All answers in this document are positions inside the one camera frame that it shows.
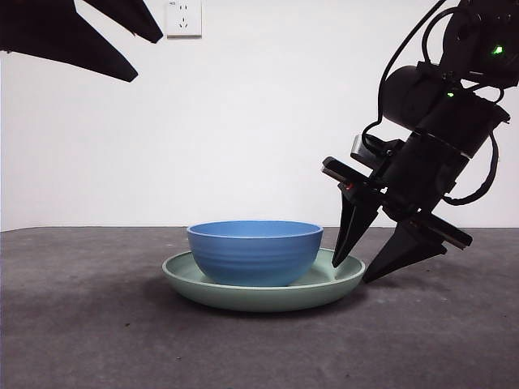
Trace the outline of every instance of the gray table surface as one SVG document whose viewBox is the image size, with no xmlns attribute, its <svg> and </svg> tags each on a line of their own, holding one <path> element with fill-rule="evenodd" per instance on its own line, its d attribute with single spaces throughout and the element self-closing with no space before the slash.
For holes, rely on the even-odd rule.
<svg viewBox="0 0 519 389">
<path fill-rule="evenodd" d="M 246 314 L 176 294 L 180 228 L 2 234 L 2 388 L 519 388 L 519 229 L 311 310 Z M 371 261 L 391 229 L 353 254 Z M 336 229 L 323 246 L 333 247 Z"/>
</svg>

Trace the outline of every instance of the black cable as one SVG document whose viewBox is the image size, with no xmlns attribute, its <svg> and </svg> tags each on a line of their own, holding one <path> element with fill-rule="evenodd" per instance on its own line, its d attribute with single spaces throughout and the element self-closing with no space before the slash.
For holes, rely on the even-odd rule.
<svg viewBox="0 0 519 389">
<path fill-rule="evenodd" d="M 500 96 L 497 98 L 496 101 L 494 101 L 494 104 L 497 104 L 499 103 L 500 101 L 502 101 L 504 98 L 504 89 L 503 88 L 500 88 Z"/>
<path fill-rule="evenodd" d="M 491 85 L 484 85 L 482 83 L 478 83 L 476 85 L 473 85 L 470 88 L 467 88 L 466 91 L 467 92 L 474 92 L 474 91 L 477 91 L 477 90 L 483 89 L 483 88 L 497 88 L 497 89 L 500 90 L 500 96 L 497 98 L 496 101 L 494 101 L 494 104 L 498 104 L 500 101 L 503 100 L 503 98 L 504 98 L 504 89 L 503 88 L 499 88 L 499 87 L 492 87 Z"/>
<path fill-rule="evenodd" d="M 439 21 L 441 21 L 445 16 L 449 16 L 449 15 L 452 15 L 452 14 L 455 14 L 457 12 L 461 12 L 463 14 L 465 14 L 465 16 L 467 16 L 467 18 L 469 19 L 469 21 L 471 22 L 472 21 L 472 17 L 471 17 L 471 14 L 469 13 L 468 10 L 466 10 L 465 8 L 460 8 L 459 6 L 455 6 L 453 8 L 448 8 L 447 10 L 445 11 L 442 11 L 440 12 L 437 16 L 435 16 L 435 18 L 433 20 L 431 20 L 431 22 L 429 23 L 429 25 L 427 26 L 425 32 L 423 33 L 423 38 L 422 38 L 422 52 L 423 52 L 423 57 L 425 59 L 425 63 L 427 65 L 431 65 L 431 58 L 429 57 L 429 52 L 428 52 L 428 49 L 427 49 L 427 42 L 429 41 L 429 36 L 431 35 L 431 31 L 432 29 L 438 24 Z"/>
<path fill-rule="evenodd" d="M 411 32 L 409 33 L 409 35 L 404 39 L 404 41 L 400 44 L 400 46 L 398 47 L 397 51 L 395 52 L 395 54 L 391 57 L 391 59 L 389 60 L 388 62 L 388 65 L 386 66 L 385 70 L 384 70 L 384 73 L 382 74 L 382 77 L 380 79 L 380 84 L 379 84 L 379 97 L 378 97 L 378 117 L 377 117 L 377 120 L 376 122 L 373 122 L 372 124 L 370 124 L 368 127 L 366 127 L 364 129 L 364 131 L 362 132 L 362 144 L 364 145 L 365 148 L 367 148 L 370 152 L 372 152 L 373 154 L 375 155 L 379 155 L 379 151 L 372 147 L 368 142 L 367 142 L 367 132 L 375 127 L 375 126 L 378 126 L 381 122 L 382 122 L 382 117 L 383 117 L 383 96 L 384 96 L 384 84 L 386 82 L 386 79 L 388 78 L 388 75 L 389 75 L 389 71 L 391 70 L 392 66 L 394 65 L 395 61 L 398 59 L 398 57 L 400 56 L 401 52 L 404 50 L 404 48 L 407 46 L 407 44 L 409 44 L 409 42 L 411 41 L 411 39 L 413 39 L 413 36 L 418 32 L 418 30 L 431 18 L 431 16 L 433 16 L 435 14 L 435 12 L 445 4 L 447 0 L 439 0 L 426 14 L 425 16 L 423 16 L 423 18 L 418 22 L 418 24 L 416 26 L 414 26 L 414 28 L 411 30 Z"/>
<path fill-rule="evenodd" d="M 473 203 L 474 201 L 477 201 L 480 198 L 482 198 L 490 190 L 492 183 L 494 182 L 495 175 L 497 173 L 497 164 L 500 159 L 500 150 L 497 145 L 497 142 L 495 141 L 495 136 L 494 136 L 493 131 L 490 133 L 490 139 L 492 141 L 492 160 L 490 163 L 490 172 L 488 173 L 487 179 L 479 187 L 478 190 L 476 190 L 473 194 L 471 194 L 467 197 L 464 197 L 463 199 L 452 199 L 448 196 L 444 196 L 443 199 L 447 204 L 454 205 L 454 206 L 470 204 L 470 203 Z"/>
</svg>

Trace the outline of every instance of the green plate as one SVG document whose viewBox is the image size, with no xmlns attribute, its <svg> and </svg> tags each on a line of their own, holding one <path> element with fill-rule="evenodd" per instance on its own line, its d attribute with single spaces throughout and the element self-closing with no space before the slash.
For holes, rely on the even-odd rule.
<svg viewBox="0 0 519 389">
<path fill-rule="evenodd" d="M 310 271 L 284 287 L 215 284 L 196 266 L 191 252 L 166 259 L 162 270 L 178 293 L 200 304 L 226 310 L 283 312 L 328 304 L 358 285 L 366 265 L 348 257 L 336 269 L 332 257 L 332 250 L 320 249 Z"/>
</svg>

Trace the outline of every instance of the robotic arm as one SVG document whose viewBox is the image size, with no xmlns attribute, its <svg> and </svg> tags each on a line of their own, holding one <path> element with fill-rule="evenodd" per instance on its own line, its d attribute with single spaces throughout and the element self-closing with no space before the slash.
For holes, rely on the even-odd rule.
<svg viewBox="0 0 519 389">
<path fill-rule="evenodd" d="M 495 178 L 499 151 L 493 131 L 510 120 L 497 103 L 504 89 L 519 83 L 519 1 L 462 0 L 431 19 L 445 2 L 437 2 L 395 52 L 380 81 L 378 120 L 354 141 L 351 156 L 372 174 L 366 177 L 332 157 L 323 163 L 323 172 L 339 181 L 342 197 L 334 266 L 367 231 L 379 208 L 397 222 L 395 233 L 367 269 L 366 282 L 445 254 L 444 242 L 459 249 L 469 246 L 470 235 L 432 212 L 442 200 L 464 205 L 480 199 Z M 427 52 L 429 34 L 450 15 L 443 57 L 433 64 Z M 424 61 L 388 77 L 401 51 L 429 19 L 422 39 Z M 462 80 L 476 84 L 464 88 Z M 474 93 L 486 87 L 500 90 L 498 101 Z M 409 138 L 383 141 L 369 135 L 383 116 L 410 130 Z M 464 199 L 446 196 L 489 137 L 493 155 L 487 180 Z"/>
</svg>

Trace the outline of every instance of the bowl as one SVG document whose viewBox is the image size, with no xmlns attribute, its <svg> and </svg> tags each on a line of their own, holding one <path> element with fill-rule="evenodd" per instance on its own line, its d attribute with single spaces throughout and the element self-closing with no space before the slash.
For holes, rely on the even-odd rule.
<svg viewBox="0 0 519 389">
<path fill-rule="evenodd" d="M 218 284 L 286 286 L 306 273 L 323 229 L 283 220 L 230 220 L 192 225 L 187 237 L 196 264 Z"/>
</svg>

